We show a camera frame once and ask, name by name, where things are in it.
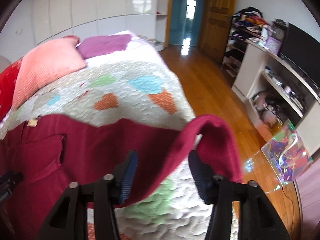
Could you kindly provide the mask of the dark red small garment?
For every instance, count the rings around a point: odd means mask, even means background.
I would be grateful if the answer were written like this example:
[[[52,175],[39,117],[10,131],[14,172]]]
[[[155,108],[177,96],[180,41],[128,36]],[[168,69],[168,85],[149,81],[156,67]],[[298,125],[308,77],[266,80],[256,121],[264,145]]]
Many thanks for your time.
[[[65,115],[43,116],[35,127],[22,123],[1,140],[1,173],[23,174],[4,203],[17,237],[34,239],[69,183],[97,181],[131,150],[138,154],[138,166],[127,205],[155,191],[191,150],[214,172],[231,181],[242,180],[233,133],[217,116],[198,116],[182,130],[129,119],[94,127]]]

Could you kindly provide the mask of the dark clothes rack shelf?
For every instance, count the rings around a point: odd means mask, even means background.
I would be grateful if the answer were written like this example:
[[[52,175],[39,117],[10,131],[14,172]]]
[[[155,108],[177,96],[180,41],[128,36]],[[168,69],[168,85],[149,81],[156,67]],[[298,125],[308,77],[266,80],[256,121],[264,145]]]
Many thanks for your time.
[[[230,30],[221,69],[236,78],[248,45],[248,40],[260,41],[267,22],[263,13],[255,7],[246,7],[230,17]]]

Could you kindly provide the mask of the iridescent gift bag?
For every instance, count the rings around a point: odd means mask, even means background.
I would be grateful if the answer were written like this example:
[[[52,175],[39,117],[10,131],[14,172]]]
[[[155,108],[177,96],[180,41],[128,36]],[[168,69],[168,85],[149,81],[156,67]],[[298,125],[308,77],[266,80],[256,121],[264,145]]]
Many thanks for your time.
[[[275,131],[269,127],[261,129],[266,141],[261,151],[280,184],[285,186],[300,177],[311,166],[313,159],[290,120],[275,128]]]

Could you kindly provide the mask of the red snowflake pillow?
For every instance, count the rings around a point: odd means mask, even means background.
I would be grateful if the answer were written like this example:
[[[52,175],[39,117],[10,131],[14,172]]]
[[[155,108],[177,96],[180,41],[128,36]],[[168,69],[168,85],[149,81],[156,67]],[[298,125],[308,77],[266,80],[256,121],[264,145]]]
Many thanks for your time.
[[[0,78],[0,119],[6,116],[8,111],[12,107],[12,100],[14,89],[16,85],[16,79],[18,76],[18,72],[20,70],[22,63],[22,58],[12,63],[10,66],[5,68],[1,73]]]

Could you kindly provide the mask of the pink ribbed pillow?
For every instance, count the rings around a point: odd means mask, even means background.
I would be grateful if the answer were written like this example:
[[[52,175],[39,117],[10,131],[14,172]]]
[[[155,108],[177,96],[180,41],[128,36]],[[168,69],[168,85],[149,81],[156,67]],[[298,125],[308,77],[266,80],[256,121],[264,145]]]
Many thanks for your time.
[[[49,83],[85,68],[86,62],[76,49],[79,42],[77,36],[68,35],[44,42],[26,53],[17,75],[12,109],[18,109]]]

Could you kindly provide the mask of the white shelf unit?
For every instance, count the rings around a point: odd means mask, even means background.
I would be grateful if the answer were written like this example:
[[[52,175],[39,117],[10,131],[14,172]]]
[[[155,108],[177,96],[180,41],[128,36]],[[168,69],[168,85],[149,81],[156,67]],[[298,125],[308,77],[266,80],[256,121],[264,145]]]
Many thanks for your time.
[[[285,101],[289,119],[306,149],[315,154],[319,150],[319,93],[286,61],[248,40],[232,91],[245,104],[251,123],[266,141],[272,137],[271,128],[259,117],[253,97],[267,89]]]

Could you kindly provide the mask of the patchwork quilt bedspread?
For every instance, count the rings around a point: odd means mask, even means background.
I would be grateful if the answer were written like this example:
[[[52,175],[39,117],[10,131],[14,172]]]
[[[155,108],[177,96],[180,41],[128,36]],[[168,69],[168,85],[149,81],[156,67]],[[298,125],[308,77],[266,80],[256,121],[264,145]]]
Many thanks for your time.
[[[124,51],[86,60],[85,68],[36,91],[1,123],[1,140],[22,123],[59,114],[94,127],[120,119],[182,130],[197,118],[178,77],[157,51],[130,34]],[[199,197],[186,158],[145,199],[116,209],[122,239],[204,239],[212,207]]]

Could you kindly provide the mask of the purple knitted cloth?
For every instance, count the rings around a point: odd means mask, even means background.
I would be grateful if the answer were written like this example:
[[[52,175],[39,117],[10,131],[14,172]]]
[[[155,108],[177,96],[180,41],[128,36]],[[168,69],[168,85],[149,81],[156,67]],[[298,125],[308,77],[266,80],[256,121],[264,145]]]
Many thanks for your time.
[[[124,51],[131,41],[130,34],[93,36],[84,39],[76,49],[86,60],[96,56],[111,54],[115,51]]]

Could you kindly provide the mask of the black television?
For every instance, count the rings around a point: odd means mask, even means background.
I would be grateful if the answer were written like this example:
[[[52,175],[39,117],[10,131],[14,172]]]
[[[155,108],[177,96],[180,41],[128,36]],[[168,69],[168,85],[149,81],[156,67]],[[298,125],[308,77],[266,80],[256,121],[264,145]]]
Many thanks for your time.
[[[289,23],[279,57],[297,66],[319,88],[319,42]]]

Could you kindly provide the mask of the white wardrobe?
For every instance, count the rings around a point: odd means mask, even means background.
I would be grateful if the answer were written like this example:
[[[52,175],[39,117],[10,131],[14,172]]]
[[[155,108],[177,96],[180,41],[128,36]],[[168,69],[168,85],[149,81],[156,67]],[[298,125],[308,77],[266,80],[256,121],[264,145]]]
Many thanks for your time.
[[[168,45],[168,0],[31,1],[36,44],[65,35],[85,39],[129,30],[157,50]]]

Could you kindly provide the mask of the wooden door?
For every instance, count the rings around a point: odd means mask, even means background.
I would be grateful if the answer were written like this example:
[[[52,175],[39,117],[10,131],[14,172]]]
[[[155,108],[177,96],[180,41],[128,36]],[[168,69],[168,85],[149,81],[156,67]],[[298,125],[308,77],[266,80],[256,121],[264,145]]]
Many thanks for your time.
[[[236,0],[204,0],[198,48],[214,61],[224,57]]]

